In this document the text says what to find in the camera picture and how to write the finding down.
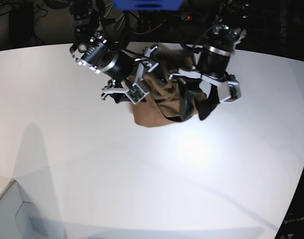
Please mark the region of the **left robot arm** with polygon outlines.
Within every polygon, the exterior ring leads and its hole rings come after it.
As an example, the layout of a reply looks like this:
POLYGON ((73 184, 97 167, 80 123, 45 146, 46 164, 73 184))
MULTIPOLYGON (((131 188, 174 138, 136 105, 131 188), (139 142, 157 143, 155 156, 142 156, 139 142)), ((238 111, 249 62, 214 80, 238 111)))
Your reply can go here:
POLYGON ((204 120, 220 103, 241 99, 240 84, 227 73, 227 66, 236 46, 247 35, 240 20, 243 12, 244 4, 223 1, 211 25, 192 47, 186 47, 193 69, 180 68, 170 74, 169 78, 178 83, 179 122, 190 119, 194 111, 204 120))

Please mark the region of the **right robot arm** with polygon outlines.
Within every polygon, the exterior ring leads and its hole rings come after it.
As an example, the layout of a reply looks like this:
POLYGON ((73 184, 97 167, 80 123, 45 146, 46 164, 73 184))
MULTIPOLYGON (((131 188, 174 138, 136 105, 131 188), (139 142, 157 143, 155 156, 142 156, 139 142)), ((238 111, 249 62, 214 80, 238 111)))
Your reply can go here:
POLYGON ((110 77, 102 89, 103 100, 110 96, 116 103, 129 101, 135 105, 144 101, 150 93, 144 82, 146 73, 167 83, 160 64, 152 56, 158 45, 146 48, 143 53, 127 49, 133 31, 129 12, 124 13, 123 30, 116 42, 106 29, 116 20, 108 18, 104 1, 72 0, 69 11, 75 23, 75 42, 69 49, 73 60, 96 74, 104 73, 110 77))

